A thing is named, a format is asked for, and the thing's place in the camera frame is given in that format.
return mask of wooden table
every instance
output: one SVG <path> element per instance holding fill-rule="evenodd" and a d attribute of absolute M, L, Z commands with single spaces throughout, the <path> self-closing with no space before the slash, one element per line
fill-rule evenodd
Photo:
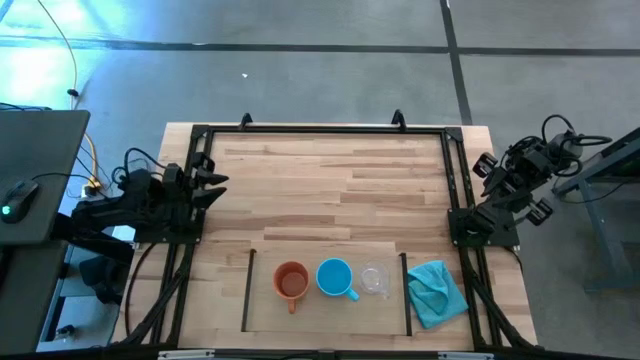
<path fill-rule="evenodd" d="M 167 125 L 160 162 L 183 165 L 192 125 Z M 473 165 L 480 154 L 492 151 L 489 130 L 484 126 L 462 130 L 468 163 Z M 225 184 L 227 193 L 209 209 L 203 241 L 196 248 L 180 347 L 472 349 L 466 313 L 425 330 L 412 309 L 411 337 L 318 333 L 312 331 L 311 323 L 308 332 L 240 331 L 251 248 L 273 250 L 295 244 L 314 252 L 325 245 L 355 245 L 383 248 L 390 254 L 406 252 L 409 268 L 444 260 L 464 292 L 458 253 L 449 239 L 446 211 L 450 203 L 438 137 L 220 133 L 213 142 L 212 158 L 216 173 L 230 180 Z M 481 179 L 472 178 L 478 196 Z M 462 193 L 460 199 L 464 206 Z M 141 252 L 136 252 L 134 264 Z M 132 326 L 157 298 L 166 252 L 167 246 L 156 246 L 140 268 L 131 296 Z M 535 343 L 517 261 L 502 248 L 486 248 L 486 255 L 497 303 L 521 334 Z M 163 341 L 173 303 L 168 309 Z M 478 309 L 483 335 L 489 341 L 486 311 L 482 305 Z M 123 311 L 124 306 L 113 341 L 124 338 Z"/>

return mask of orange cup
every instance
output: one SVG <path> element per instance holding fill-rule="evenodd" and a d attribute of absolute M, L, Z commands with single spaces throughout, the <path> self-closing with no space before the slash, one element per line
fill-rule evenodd
<path fill-rule="evenodd" d="M 304 265 L 295 261 L 281 264 L 273 273 L 273 288 L 289 303 L 289 314 L 296 312 L 296 300 L 309 289 L 309 272 Z"/>

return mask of blue cup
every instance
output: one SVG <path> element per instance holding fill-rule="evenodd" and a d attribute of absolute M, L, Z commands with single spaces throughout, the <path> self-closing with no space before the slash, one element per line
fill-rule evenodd
<path fill-rule="evenodd" d="M 346 295 L 351 301 L 358 301 L 360 296 L 351 288 L 352 281 L 351 268 L 342 259 L 327 259 L 316 271 L 316 283 L 322 292 L 329 296 Z"/>

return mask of blue towel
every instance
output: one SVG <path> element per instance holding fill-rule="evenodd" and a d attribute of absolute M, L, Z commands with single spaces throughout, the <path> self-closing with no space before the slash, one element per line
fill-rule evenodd
<path fill-rule="evenodd" d="M 409 270 L 409 297 L 425 329 L 463 313 L 469 307 L 443 261 Z"/>

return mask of gray floor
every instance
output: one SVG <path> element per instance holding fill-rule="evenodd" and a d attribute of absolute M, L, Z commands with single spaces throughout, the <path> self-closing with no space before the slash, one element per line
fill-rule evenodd
<path fill-rule="evenodd" d="M 198 51 L 197 45 L 148 51 L 89 42 L 75 51 L 79 108 L 92 113 L 89 133 L 107 170 L 121 164 L 130 146 L 157 153 L 170 121 L 239 121 L 250 112 L 255 121 L 386 123 L 401 108 L 410 123 L 462 123 L 449 54 L 410 53 L 447 46 L 438 0 L 46 3 L 74 39 L 404 47 L 397 53 Z M 448 3 L 462 47 L 640 49 L 634 0 Z M 37 4 L 13 1 L 0 21 L 1 101 L 68 107 L 71 62 L 47 37 L 58 34 Z M 25 39 L 35 47 L 21 46 Z M 631 55 L 463 55 L 472 122 L 490 127 L 497 154 L 539 134 L 551 113 L 564 114 L 580 132 L 619 137 L 640 124 L 640 52 Z M 69 191 L 77 194 L 81 183 L 71 181 Z M 549 186 L 538 195 L 553 198 Z M 63 211 L 74 204 L 67 198 Z M 586 294 L 582 284 L 603 276 L 586 211 L 555 200 L 554 207 L 543 226 L 519 229 L 540 344 L 640 357 L 639 292 Z M 108 336 L 110 325 L 100 321 Z"/>

